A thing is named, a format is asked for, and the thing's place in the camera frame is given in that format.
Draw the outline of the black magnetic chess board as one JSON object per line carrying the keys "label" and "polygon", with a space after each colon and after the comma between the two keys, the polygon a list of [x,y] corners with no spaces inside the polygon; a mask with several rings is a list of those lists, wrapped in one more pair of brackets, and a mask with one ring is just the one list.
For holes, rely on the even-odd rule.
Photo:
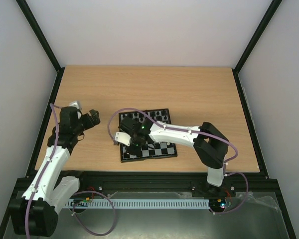
{"label": "black magnetic chess board", "polygon": [[148,117],[137,111],[119,113],[119,130],[128,133],[131,141],[128,146],[120,144],[121,162],[143,161],[177,157],[176,145],[170,142],[152,140],[149,136],[150,127],[155,125],[150,121],[171,123],[169,109],[145,111]]}

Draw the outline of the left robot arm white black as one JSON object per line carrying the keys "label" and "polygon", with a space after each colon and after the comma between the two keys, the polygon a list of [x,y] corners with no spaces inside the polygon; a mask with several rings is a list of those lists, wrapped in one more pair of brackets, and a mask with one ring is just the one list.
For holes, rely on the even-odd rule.
{"label": "left robot arm white black", "polygon": [[78,102],[52,111],[55,127],[48,138],[42,165],[21,197],[11,200],[8,206],[14,232],[17,235],[49,237],[58,223],[58,215],[70,197],[79,189],[79,179],[58,177],[79,137],[100,124],[99,112],[83,114]]}

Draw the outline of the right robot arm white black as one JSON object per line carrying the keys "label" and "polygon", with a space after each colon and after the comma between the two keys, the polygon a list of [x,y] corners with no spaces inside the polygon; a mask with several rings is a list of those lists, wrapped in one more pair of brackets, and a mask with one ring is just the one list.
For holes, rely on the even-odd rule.
{"label": "right robot arm white black", "polygon": [[137,122],[123,118],[114,141],[126,147],[126,152],[139,155],[146,143],[173,143],[195,150],[200,161],[207,166],[207,189],[213,195],[225,189],[224,160],[228,153],[228,139],[211,123],[201,126],[179,126],[146,118]]}

